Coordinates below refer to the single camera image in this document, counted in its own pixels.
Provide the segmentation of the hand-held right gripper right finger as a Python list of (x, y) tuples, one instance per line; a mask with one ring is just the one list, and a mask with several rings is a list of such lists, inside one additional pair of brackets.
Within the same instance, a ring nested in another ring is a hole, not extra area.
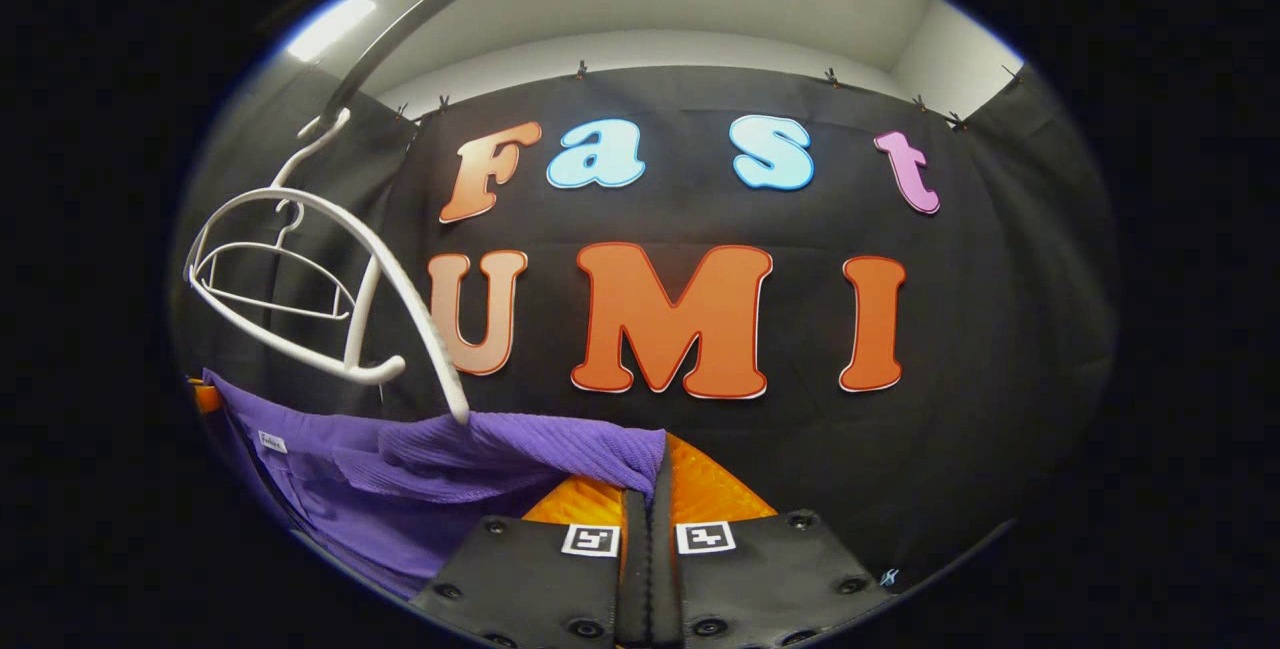
[(893, 594), (815, 511), (777, 511), (668, 435), (650, 515), (655, 648), (799, 648), (887, 611)]

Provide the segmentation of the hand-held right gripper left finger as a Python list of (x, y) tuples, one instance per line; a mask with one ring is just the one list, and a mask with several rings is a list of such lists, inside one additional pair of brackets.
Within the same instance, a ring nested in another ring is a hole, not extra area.
[(485, 515), (411, 605), (489, 648), (620, 648), (645, 634), (645, 497), (572, 476)]

